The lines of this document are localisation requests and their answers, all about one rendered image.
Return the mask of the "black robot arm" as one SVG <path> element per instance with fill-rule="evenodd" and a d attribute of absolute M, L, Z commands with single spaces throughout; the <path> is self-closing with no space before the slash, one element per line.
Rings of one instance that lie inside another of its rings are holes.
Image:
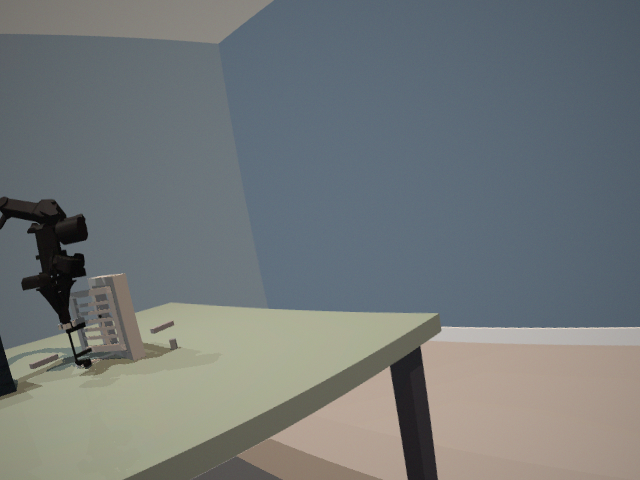
<path fill-rule="evenodd" d="M 38 251 L 60 247 L 60 242 L 64 245 L 74 244 L 87 240 L 87 226 L 83 214 L 72 217 L 65 215 L 55 199 L 43 199 L 39 203 L 0 198 L 0 229 L 3 228 L 7 219 L 20 218 L 32 223 L 27 233 L 35 233 Z M 80 273 L 80 268 L 85 266 L 84 254 L 75 253 L 68 256 L 66 250 L 62 254 L 50 256 L 49 271 L 62 270 L 65 273 Z"/>

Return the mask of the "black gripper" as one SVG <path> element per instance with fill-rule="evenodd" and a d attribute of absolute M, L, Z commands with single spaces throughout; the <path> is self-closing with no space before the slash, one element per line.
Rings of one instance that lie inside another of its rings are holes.
<path fill-rule="evenodd" d="M 52 252 L 52 250 L 57 251 Z M 39 272 L 39 275 L 36 276 L 22 278 L 21 282 L 23 290 L 30 290 L 38 287 L 36 291 L 39 291 L 45 297 L 47 302 L 50 303 L 52 308 L 58 314 L 62 313 L 59 291 L 62 291 L 62 293 L 65 292 L 67 306 L 69 309 L 70 289 L 74 282 L 76 282 L 76 280 L 72 280 L 72 278 L 86 276 L 85 268 L 80 268 L 80 273 L 65 273 L 62 270 L 57 270 L 56 266 L 55 270 L 49 271 L 50 256 L 60 254 L 62 254 L 61 246 L 39 250 L 39 255 L 36 255 L 35 257 L 36 260 L 40 260 L 41 262 L 42 272 Z M 57 276 L 58 274 L 59 276 Z"/>

